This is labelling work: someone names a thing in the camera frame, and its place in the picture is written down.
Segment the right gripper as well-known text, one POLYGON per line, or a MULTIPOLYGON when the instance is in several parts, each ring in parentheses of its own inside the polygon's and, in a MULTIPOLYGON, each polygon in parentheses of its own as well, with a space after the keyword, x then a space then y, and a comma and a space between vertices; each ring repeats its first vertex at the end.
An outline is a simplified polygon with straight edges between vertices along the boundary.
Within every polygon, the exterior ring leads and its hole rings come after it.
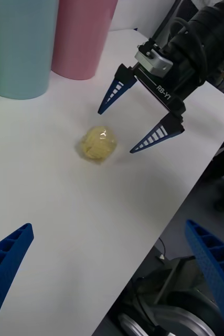
POLYGON ((185 131, 181 117, 186 111, 184 100, 204 83, 204 64, 194 60, 139 60, 133 69, 121 64, 101 102, 98 114, 103 114, 129 90, 137 82, 136 78, 169 113, 130 150, 131 154, 185 131))

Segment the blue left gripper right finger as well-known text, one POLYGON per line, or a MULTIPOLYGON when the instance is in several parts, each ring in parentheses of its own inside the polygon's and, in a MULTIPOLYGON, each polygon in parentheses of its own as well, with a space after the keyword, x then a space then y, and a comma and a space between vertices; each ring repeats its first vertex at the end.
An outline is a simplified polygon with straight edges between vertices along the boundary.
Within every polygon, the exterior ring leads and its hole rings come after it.
POLYGON ((224 242, 192 220, 185 235, 224 319, 224 242))

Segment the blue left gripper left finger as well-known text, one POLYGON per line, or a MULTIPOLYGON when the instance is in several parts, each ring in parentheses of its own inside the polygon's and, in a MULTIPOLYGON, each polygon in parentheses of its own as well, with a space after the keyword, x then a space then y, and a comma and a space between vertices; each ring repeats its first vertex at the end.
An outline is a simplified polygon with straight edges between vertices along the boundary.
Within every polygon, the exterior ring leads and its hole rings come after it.
POLYGON ((27 223, 0 241, 0 309, 33 239, 27 223))

